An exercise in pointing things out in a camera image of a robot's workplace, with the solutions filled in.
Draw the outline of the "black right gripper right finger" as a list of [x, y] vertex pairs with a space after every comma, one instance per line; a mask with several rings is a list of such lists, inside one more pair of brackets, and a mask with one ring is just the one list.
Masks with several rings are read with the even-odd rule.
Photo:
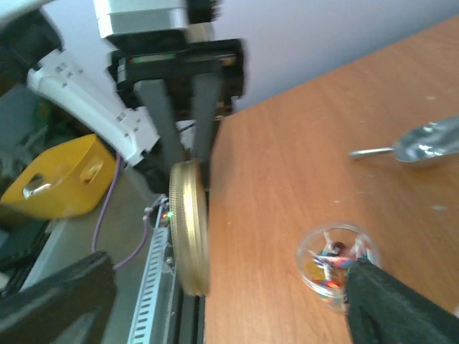
[[457, 343], [458, 318], [368, 259], [349, 268], [346, 321], [353, 343]]

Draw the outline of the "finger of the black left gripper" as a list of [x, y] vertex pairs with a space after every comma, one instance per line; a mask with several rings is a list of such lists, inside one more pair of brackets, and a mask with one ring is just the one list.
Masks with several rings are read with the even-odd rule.
[[185, 159], [185, 153], [166, 84], [163, 80], [142, 80], [135, 84], [134, 90], [156, 126], [162, 142], [166, 166], [172, 168]]
[[194, 153], [200, 161], [208, 161], [214, 142], [214, 117], [221, 92], [221, 77], [217, 72], [193, 78], [192, 115], [195, 119]]

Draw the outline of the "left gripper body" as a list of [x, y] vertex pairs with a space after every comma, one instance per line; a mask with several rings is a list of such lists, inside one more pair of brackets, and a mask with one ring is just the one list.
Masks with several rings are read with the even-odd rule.
[[228, 110], [232, 107], [232, 98], [245, 93], [245, 52], [241, 39], [196, 42], [176, 52], [128, 55], [116, 50], [110, 53], [109, 75], [116, 84], [119, 98], [133, 110], [143, 105], [134, 95], [137, 82], [164, 80], [175, 117], [191, 118], [191, 79], [207, 73], [215, 61], [222, 73], [219, 101]]

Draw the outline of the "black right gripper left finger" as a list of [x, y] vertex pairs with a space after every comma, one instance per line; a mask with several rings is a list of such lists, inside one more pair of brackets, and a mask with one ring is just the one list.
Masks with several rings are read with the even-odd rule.
[[1, 301], [2, 343], [101, 343], [117, 287], [95, 252]]

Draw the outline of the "white jar lid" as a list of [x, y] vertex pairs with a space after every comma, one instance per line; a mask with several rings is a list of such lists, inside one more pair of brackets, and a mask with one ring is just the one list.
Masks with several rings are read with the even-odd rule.
[[171, 169], [169, 210], [176, 270], [185, 294], [205, 296], [210, 289], [207, 200], [196, 161]]

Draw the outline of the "silver metal scoop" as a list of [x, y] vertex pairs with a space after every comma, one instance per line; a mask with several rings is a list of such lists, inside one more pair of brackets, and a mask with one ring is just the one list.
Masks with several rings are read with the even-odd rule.
[[355, 150], [349, 157], [359, 160], [391, 153], [395, 159], [413, 168], [430, 168], [458, 160], [458, 116], [428, 122], [405, 133], [393, 145]]

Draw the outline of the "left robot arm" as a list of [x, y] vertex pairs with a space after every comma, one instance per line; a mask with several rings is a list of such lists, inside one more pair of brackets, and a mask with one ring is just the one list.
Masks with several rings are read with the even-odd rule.
[[3, 75], [12, 75], [97, 133], [158, 194], [195, 161], [204, 188], [221, 120], [245, 91], [245, 43], [212, 34], [217, 1], [96, 1], [114, 50], [111, 100], [84, 73], [43, 12], [43, 1], [1, 3]]

